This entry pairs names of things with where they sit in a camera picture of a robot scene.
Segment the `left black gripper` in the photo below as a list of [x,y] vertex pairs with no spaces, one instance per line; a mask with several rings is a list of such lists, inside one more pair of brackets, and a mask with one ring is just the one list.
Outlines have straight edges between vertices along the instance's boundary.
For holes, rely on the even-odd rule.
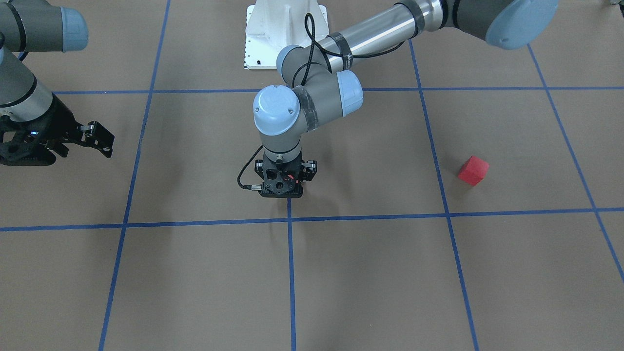
[[272,160],[255,160],[255,172],[264,181],[312,181],[318,171],[317,163],[314,160],[303,162],[296,158],[290,162],[278,164]]

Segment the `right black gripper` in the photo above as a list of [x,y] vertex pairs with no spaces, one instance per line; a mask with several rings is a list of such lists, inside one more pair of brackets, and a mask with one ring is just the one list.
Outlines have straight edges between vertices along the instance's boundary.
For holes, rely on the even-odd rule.
[[112,157],[114,134],[97,121],[85,125],[76,121],[74,114],[56,96],[49,111],[29,124],[29,131],[38,132],[34,136],[34,147],[29,158],[67,157],[66,143],[91,147],[100,151],[106,158]]

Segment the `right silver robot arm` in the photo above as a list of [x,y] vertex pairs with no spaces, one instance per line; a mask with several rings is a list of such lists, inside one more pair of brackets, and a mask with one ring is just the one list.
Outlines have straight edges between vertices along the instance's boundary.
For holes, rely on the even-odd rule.
[[85,49],[87,22],[80,11],[47,0],[3,0],[0,5],[0,160],[5,166],[51,166],[67,144],[110,158],[114,134],[97,121],[78,122],[25,64],[31,53]]

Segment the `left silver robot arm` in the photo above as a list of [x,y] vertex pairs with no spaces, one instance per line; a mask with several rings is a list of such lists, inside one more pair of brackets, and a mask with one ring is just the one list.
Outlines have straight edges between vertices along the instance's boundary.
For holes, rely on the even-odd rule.
[[320,126],[354,113],[363,88],[352,71],[359,61],[392,53],[423,33],[454,27],[490,46],[515,50],[548,27],[557,0],[401,0],[341,32],[315,38],[312,14],[304,18],[309,46],[287,46],[276,68],[284,84],[256,94],[253,117],[263,157],[252,157],[259,185],[245,186],[264,197],[299,197],[318,171],[305,161],[300,140]]

